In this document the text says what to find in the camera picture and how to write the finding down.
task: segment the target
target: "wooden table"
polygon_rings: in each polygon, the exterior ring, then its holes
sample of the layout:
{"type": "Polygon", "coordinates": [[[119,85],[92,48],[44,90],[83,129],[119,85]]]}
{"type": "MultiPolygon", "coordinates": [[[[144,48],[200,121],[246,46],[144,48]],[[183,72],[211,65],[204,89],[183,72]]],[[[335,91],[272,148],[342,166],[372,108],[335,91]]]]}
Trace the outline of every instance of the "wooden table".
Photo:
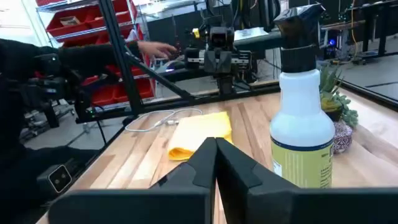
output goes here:
{"type": "MultiPolygon", "coordinates": [[[[334,187],[398,186],[398,113],[345,90],[358,110],[359,125],[350,149],[333,159],[334,187]]],[[[204,113],[227,111],[233,142],[247,155],[271,168],[269,123],[279,110],[280,93],[196,106],[204,113]]],[[[196,115],[186,111],[179,117],[196,115]]],[[[133,127],[146,129],[164,114],[153,114],[133,127]]],[[[167,158],[175,126],[148,133],[123,132],[72,186],[75,189],[146,189],[179,162],[167,158]]],[[[217,192],[214,223],[226,223],[217,192]]],[[[43,216],[38,224],[47,224],[43,216]]]]}

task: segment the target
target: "sticker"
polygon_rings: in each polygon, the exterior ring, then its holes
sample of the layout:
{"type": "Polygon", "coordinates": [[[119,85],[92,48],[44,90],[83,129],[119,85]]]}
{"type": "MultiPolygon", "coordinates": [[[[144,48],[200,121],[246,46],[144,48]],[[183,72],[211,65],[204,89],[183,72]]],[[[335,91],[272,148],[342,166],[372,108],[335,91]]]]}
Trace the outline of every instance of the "sticker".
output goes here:
{"type": "Polygon", "coordinates": [[[299,187],[331,187],[333,140],[311,147],[290,146],[271,140],[275,174],[299,187]]]}

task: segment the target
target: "floor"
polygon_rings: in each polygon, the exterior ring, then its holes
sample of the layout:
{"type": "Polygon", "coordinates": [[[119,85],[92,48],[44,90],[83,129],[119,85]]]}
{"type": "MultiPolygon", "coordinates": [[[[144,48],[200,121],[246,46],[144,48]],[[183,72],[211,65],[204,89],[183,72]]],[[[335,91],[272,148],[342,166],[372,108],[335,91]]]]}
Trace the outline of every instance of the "floor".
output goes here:
{"type": "MultiPolygon", "coordinates": [[[[370,43],[369,49],[376,49],[377,45],[377,42],[370,43]]],[[[387,41],[387,51],[393,52],[396,50],[398,50],[398,39],[391,37],[387,41]]],[[[270,65],[270,63],[280,67],[279,49],[267,50],[266,55],[269,63],[264,60],[259,61],[259,72],[257,75],[261,81],[278,79],[280,70],[270,65]]],[[[369,61],[366,65],[348,64],[342,66],[343,76],[348,82],[369,87],[372,91],[378,91],[381,94],[398,99],[397,63],[398,55],[375,59],[369,61]]],[[[178,82],[177,85],[189,92],[216,88],[214,79],[210,77],[186,80],[178,82]]],[[[163,86],[157,86],[157,95],[158,97],[168,97],[173,96],[174,93],[163,86]]],[[[101,127],[103,127],[107,140],[111,139],[122,127],[123,119],[115,118],[101,122],[101,127]]],[[[87,125],[89,131],[85,132],[83,124],[76,124],[75,117],[72,114],[67,114],[60,120],[59,128],[50,129],[26,142],[25,145],[33,149],[61,145],[69,145],[79,149],[101,149],[104,146],[104,142],[98,125],[96,123],[88,123],[87,125]]]]}

